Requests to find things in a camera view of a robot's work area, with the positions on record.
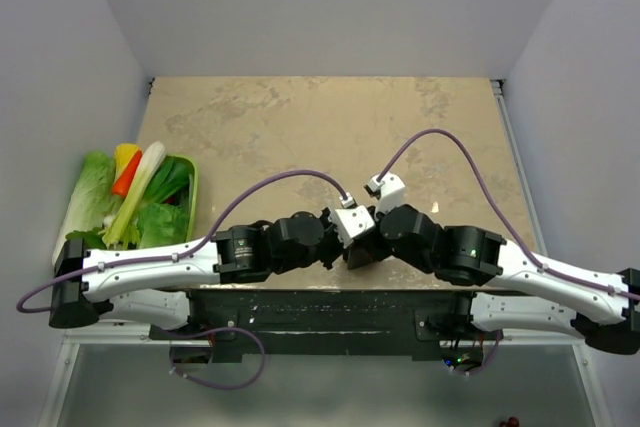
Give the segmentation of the black zip tool case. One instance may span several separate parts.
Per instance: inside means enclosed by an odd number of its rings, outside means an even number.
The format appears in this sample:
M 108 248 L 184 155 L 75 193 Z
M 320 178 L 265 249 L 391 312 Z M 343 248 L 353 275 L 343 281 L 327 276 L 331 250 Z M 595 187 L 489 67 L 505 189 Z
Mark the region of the black zip tool case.
M 378 257 L 378 249 L 372 241 L 359 239 L 348 247 L 345 262 L 348 270 L 356 270 L 377 263 Z

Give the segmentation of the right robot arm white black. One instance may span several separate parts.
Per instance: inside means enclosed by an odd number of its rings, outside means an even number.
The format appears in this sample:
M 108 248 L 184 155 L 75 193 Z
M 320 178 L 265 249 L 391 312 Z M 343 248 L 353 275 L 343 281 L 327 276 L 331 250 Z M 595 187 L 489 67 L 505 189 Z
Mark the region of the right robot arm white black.
M 445 316 L 448 333 L 469 339 L 478 330 L 555 331 L 601 352 L 639 351 L 639 272 L 605 273 L 535 254 L 475 226 L 441 226 L 404 204 L 373 208 L 368 237 L 375 259 L 394 257 L 454 286 L 506 289 L 477 293 Z

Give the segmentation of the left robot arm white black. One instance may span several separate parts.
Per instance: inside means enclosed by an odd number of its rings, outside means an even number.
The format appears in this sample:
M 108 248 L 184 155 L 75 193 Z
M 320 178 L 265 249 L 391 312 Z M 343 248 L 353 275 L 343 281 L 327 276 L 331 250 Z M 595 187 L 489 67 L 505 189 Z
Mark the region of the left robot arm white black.
M 297 212 L 233 226 L 211 239 L 142 250 L 91 249 L 81 239 L 69 240 L 56 262 L 49 325 L 71 329 L 114 318 L 196 339 L 206 330 L 207 315 L 168 289 L 264 282 L 316 262 L 331 268 L 343 251 L 328 211 Z

